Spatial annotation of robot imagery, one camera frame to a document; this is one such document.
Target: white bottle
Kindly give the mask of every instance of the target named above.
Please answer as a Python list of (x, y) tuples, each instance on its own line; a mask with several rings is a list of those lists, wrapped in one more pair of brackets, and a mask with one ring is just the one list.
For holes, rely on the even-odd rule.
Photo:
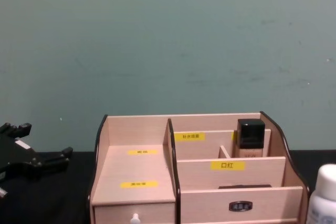
[(336, 164), (320, 167), (306, 224), (336, 224)]

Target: curved side panel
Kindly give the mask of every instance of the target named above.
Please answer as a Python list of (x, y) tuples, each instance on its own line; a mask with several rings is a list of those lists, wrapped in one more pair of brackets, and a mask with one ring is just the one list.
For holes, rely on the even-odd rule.
[[(94, 149), (94, 169), (92, 172), (92, 177), (91, 177), (91, 182), (89, 184), (89, 191), (88, 191), (88, 197), (87, 197), (87, 205), (86, 205), (86, 212), (87, 212), (87, 219), (90, 220), (91, 224), (95, 224), (94, 222), (94, 211), (93, 211), (93, 207), (91, 206), (91, 199), (93, 197), (93, 195), (95, 194), (95, 190), (96, 190), (96, 186), (97, 186), (97, 182), (98, 182), (98, 178), (101, 172), (101, 168), (103, 165), (103, 162), (105, 160), (106, 157), (106, 153), (108, 150), (107, 148), (104, 148), (106, 151), (101, 151), (100, 145), (109, 145), (109, 138), (108, 138), (108, 127), (107, 125), (107, 118), (108, 115), (104, 115), (98, 131), (97, 131), (97, 137), (96, 137), (96, 143), (95, 143), (95, 149)], [(101, 143), (101, 136), (104, 135), (104, 143)]]
[(295, 165), (290, 157), (289, 148), (286, 137), (281, 127), (271, 119), (265, 112), (261, 111), (260, 119), (262, 119), (267, 129), (271, 129), (271, 140), (269, 146), (269, 156), (285, 156), (286, 165), (284, 172), (283, 186), (302, 186), (302, 200), (299, 212), (299, 224), (306, 223), (308, 200), (310, 191), (308, 184), (301, 174), (296, 170)]
[(178, 179), (177, 172), (177, 161), (176, 161), (176, 149), (175, 149), (175, 137), (172, 120), (168, 119), (169, 132), (171, 137), (172, 146), (172, 163), (173, 163), (173, 174), (175, 182), (175, 195), (176, 195), (176, 224), (181, 224), (181, 188), (180, 181)]

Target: black bottle cap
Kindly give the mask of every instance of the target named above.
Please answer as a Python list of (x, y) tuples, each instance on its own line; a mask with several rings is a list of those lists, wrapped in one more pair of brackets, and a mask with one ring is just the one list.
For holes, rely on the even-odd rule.
[(237, 144), (240, 149), (264, 148), (265, 123), (261, 119), (238, 119)]

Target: wooden desk organizer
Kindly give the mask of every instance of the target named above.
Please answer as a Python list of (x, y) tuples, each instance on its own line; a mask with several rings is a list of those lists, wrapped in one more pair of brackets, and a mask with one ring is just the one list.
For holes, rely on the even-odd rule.
[[(237, 120), (250, 118), (266, 125), (263, 157), (232, 158)], [(95, 151), (91, 224), (306, 222), (308, 186), (264, 112), (105, 116)]]

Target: dark edge trim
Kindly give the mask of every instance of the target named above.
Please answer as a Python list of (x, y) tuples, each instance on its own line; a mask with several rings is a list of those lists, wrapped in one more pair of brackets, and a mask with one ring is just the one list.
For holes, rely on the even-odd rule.
[(287, 156), (288, 156), (288, 161), (291, 165), (291, 167), (293, 168), (294, 172), (296, 173), (296, 175), (300, 178), (300, 180), (304, 183), (304, 185), (306, 186), (306, 189), (307, 189), (307, 193), (308, 193), (308, 200), (310, 198), (310, 195), (311, 195), (311, 192), (310, 192), (310, 189), (309, 189), (309, 186), (308, 186), (308, 183), (306, 181), (306, 179), (299, 173), (299, 171), (297, 170), (296, 166), (294, 165), (294, 162), (290, 156), (290, 153), (289, 153), (289, 148), (288, 148), (288, 143), (287, 143), (287, 140), (286, 140), (286, 137), (285, 137), (285, 134), (284, 132), (282, 131), (281, 127), (279, 126), (279, 124), (277, 124), (272, 118), (270, 118), (264, 111), (261, 111), (260, 114), (262, 114), (264, 117), (266, 117), (272, 124), (275, 125), (275, 127), (278, 129), (278, 131), (280, 132), (280, 135), (281, 135), (281, 138), (282, 138), (282, 142), (284, 143), (285, 145), (285, 149), (286, 149), (286, 152), (287, 152)]
[(91, 181), (90, 181), (90, 184), (89, 184), (89, 189), (88, 189), (88, 192), (87, 192), (87, 202), (86, 202), (86, 207), (85, 207), (85, 211), (86, 211), (86, 221), (85, 223), (91, 223), (90, 221), (90, 195), (91, 195), (91, 191), (92, 191), (92, 187), (93, 187), (93, 183), (95, 182), (94, 179), (96, 177), (96, 172), (97, 172), (97, 164), (98, 164), (98, 152), (99, 152), (99, 143), (100, 143), (100, 133), (101, 133), (101, 130), (104, 126), (104, 123), (106, 121), (106, 118), (107, 118), (107, 114), (104, 115), (103, 119), (101, 120), (101, 123), (99, 125), (99, 128), (98, 128), (98, 132), (97, 132), (97, 136), (96, 136), (96, 143), (95, 143), (95, 149), (94, 149), (94, 168), (93, 168), (93, 171), (92, 171), (92, 177), (91, 177)]
[(177, 161), (176, 161), (176, 149), (175, 149), (175, 137), (174, 137), (174, 129), (172, 120), (168, 119), (170, 137), (171, 137), (171, 144), (172, 144), (172, 159), (173, 159), (173, 173), (174, 173), (174, 180), (175, 180), (175, 189), (176, 189), (176, 223), (181, 224), (181, 188), (180, 188), (180, 181), (178, 179), (178, 172), (177, 172)]

